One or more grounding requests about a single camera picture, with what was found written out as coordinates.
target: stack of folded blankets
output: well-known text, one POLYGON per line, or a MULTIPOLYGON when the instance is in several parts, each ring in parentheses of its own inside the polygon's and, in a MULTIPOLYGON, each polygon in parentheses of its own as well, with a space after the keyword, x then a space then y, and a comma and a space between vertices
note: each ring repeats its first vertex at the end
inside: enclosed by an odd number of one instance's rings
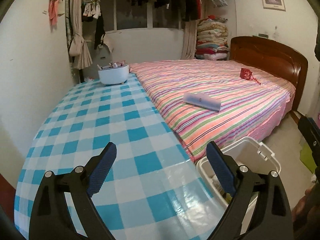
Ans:
POLYGON ((197 30, 196 58, 218 60, 228 56, 226 19, 215 17, 200 21, 197 30))

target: metal bolt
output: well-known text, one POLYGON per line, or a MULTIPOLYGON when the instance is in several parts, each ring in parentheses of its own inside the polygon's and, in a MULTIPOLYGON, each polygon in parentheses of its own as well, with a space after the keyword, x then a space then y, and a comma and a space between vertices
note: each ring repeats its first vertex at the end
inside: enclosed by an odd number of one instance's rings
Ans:
POLYGON ((50 177, 52 175, 52 172, 51 171, 47 171, 44 175, 48 178, 48 177, 50 177))
POLYGON ((81 173, 83 171, 83 167, 82 166, 78 166, 78 167, 76 167, 76 169, 75 169, 75 172, 76 173, 81 173))
POLYGON ((272 177, 278 177, 278 172, 276 172, 276 171, 271 171, 271 175, 272 175, 272 177))
POLYGON ((248 167, 242 165, 242 166, 240 166, 240 170, 241 170, 242 172, 247 172, 247 171, 248 171, 248 167))

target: pink striped bedspread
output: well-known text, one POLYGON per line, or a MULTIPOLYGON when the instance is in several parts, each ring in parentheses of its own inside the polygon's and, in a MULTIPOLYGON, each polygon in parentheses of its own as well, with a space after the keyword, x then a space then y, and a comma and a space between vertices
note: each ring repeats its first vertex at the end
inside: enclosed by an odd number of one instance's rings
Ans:
POLYGON ((175 60, 131 64, 165 122, 182 140, 190 159, 205 156, 214 140, 222 148, 243 136, 263 140, 291 109, 295 87, 254 67, 234 61, 175 60), (239 77, 250 69, 261 82, 239 77), (204 92, 221 100, 220 112, 182 101, 185 92, 204 92))

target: headboard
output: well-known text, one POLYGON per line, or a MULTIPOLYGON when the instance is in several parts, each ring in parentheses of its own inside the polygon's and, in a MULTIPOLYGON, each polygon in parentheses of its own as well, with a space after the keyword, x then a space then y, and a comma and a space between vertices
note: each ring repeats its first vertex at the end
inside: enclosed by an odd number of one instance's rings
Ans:
POLYGON ((308 70, 308 60, 302 54, 276 41, 240 36, 231 40, 230 60, 291 82, 296 88, 292 110, 298 109, 308 70))

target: checkered tablecloth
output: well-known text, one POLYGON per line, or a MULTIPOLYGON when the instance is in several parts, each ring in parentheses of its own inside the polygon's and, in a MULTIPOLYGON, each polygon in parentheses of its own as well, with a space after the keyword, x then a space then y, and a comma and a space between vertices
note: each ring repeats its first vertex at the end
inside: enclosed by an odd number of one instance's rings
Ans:
MULTIPOLYGON (((45 171, 62 174, 85 165, 109 141, 117 146, 117 158, 92 201, 117 240, 209 236, 224 210, 130 74, 123 85, 93 81, 75 86, 40 128, 15 197, 15 224, 26 238, 45 171)), ((85 234, 71 195, 66 193, 66 199, 77 231, 85 234)))

